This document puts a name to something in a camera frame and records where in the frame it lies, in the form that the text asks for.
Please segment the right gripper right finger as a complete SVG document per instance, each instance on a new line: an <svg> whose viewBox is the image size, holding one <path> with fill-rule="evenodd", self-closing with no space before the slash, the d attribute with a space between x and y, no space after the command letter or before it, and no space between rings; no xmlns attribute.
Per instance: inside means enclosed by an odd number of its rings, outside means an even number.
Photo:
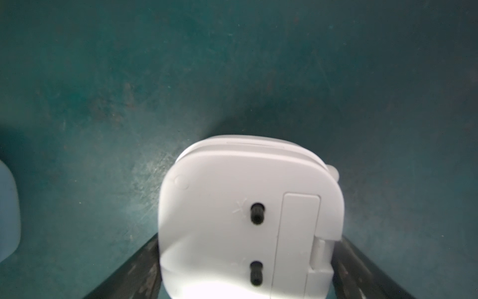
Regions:
<svg viewBox="0 0 478 299"><path fill-rule="evenodd" d="M332 268L338 299L415 299L346 237L335 245Z"/></svg>

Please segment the blue alarm clock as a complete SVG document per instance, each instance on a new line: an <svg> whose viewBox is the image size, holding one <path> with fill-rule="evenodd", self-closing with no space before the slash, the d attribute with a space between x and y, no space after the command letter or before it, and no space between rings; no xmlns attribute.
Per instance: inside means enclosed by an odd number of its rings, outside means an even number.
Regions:
<svg viewBox="0 0 478 299"><path fill-rule="evenodd" d="M1 262L7 259L19 246L21 240L21 212L15 179L1 161Z"/></svg>

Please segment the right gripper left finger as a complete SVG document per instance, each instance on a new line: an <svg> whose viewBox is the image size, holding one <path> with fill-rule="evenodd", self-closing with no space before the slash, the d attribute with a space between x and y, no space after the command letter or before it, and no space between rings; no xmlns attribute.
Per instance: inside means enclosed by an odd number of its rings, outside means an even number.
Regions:
<svg viewBox="0 0 478 299"><path fill-rule="evenodd" d="M158 236L154 235L87 299L156 299L161 288Z"/></svg>

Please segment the white alarm clock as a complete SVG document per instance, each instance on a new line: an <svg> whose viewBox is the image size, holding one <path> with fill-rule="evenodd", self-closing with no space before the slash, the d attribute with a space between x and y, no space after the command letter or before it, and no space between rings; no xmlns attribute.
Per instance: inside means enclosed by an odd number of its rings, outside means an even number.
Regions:
<svg viewBox="0 0 478 299"><path fill-rule="evenodd" d="M172 299L324 299L342 238L338 170L297 144L223 135L161 185L159 263Z"/></svg>

